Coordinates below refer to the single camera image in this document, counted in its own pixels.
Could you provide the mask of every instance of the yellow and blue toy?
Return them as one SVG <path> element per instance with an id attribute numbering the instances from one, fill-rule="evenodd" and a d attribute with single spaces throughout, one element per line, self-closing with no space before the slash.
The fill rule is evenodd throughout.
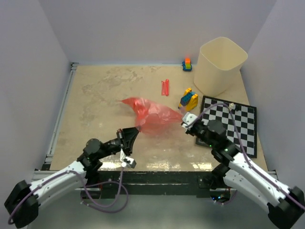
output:
<path id="1" fill-rule="evenodd" d="M 190 58 L 186 58 L 186 59 L 182 62 L 182 67 L 183 67 L 183 71 L 190 72 L 190 71 L 192 70 L 192 64 L 191 64 Z"/>
<path id="2" fill-rule="evenodd" d="M 193 110 L 198 105 L 198 94 L 192 92 L 191 88 L 185 90 L 179 103 L 179 109 L 184 106 L 186 111 Z"/>

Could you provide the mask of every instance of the wooden tabletop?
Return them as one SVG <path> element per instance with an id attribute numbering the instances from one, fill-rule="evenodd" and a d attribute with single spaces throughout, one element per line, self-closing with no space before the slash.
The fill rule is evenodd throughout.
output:
<path id="1" fill-rule="evenodd" d="M 192 110 L 198 115 L 203 94 L 194 86 L 195 71 L 196 66 L 192 72 L 182 71 L 181 66 L 78 66 L 51 169 L 60 170 L 76 160 L 89 139 L 106 142 L 116 137 L 117 129 L 134 126 L 135 114 L 119 102 L 122 99 L 143 97 L 177 110 L 185 89 L 191 87 L 199 95 L 198 106 Z M 168 97 L 161 95 L 165 79 L 170 81 Z M 217 98 L 249 104 L 241 75 Z M 132 157 L 137 162 L 135 171 L 211 171 L 219 164 L 211 149 L 196 145 L 195 137 L 186 135 L 180 123 L 160 136 L 140 133 Z M 101 170 L 120 169 L 119 154 L 101 161 Z M 267 171 L 259 138 L 253 161 Z"/>

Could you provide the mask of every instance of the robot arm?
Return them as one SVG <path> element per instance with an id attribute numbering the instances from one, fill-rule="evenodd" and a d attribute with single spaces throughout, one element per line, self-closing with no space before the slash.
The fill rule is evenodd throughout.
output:
<path id="1" fill-rule="evenodd" d="M 117 137 L 106 143 L 102 143 L 98 139 L 91 139 L 77 160 L 64 169 L 46 179 L 31 183 L 27 183 L 25 180 L 19 182 L 4 203 L 11 215 L 12 223 L 16 228 L 27 226 L 36 219 L 39 210 L 66 193 L 86 184 L 88 179 L 97 178 L 98 169 L 102 166 L 99 159 L 120 152 L 122 167 L 134 168 L 136 162 L 129 156 L 138 133 L 139 130 L 132 127 L 119 129 Z"/>
<path id="2" fill-rule="evenodd" d="M 187 113 L 183 117 L 182 127 L 186 129 L 187 134 L 196 136 L 208 144 L 212 148 L 212 155 L 220 162 L 212 171 L 212 182 L 219 186 L 225 184 L 240 191 L 261 206 L 279 229 L 290 229 L 304 210 L 283 192 L 304 206 L 303 191 L 275 180 L 249 157 L 244 156 L 241 149 L 226 137 L 226 129 L 220 121 L 210 120 L 204 125 L 201 120 L 196 120 L 197 116 Z M 276 183 L 277 188 L 269 181 Z"/>

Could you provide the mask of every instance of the black and white checkered board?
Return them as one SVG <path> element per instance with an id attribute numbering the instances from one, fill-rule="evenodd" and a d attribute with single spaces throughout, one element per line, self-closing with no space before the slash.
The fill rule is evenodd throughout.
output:
<path id="1" fill-rule="evenodd" d="M 232 113 L 235 119 L 235 124 L 237 126 L 238 132 L 242 139 L 244 149 L 249 157 L 256 158 L 257 155 L 257 134 L 256 134 L 256 107 L 248 106 L 244 104 L 238 104 L 231 101 L 226 101 L 222 99 L 216 99 L 208 96 L 204 96 L 201 104 L 201 112 L 203 109 L 216 103 L 225 103 L 229 105 L 234 103 L 235 105 L 240 105 L 240 110 L 236 111 L 232 109 Z M 234 126 L 232 119 L 229 115 L 229 111 L 226 107 L 216 106 L 211 110 L 207 111 L 203 115 L 203 122 L 206 125 L 209 120 L 219 120 L 223 123 L 227 130 L 227 137 L 232 142 L 240 146 L 237 134 L 234 131 Z M 207 144 L 202 142 L 199 138 L 196 139 L 196 144 L 201 146 L 209 147 Z"/>

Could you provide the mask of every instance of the cream trash bin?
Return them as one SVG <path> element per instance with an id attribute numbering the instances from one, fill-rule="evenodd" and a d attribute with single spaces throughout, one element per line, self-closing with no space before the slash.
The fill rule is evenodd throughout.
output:
<path id="1" fill-rule="evenodd" d="M 215 97 L 233 83 L 248 54 L 226 37 L 218 37 L 200 48 L 194 84 L 205 95 Z"/>

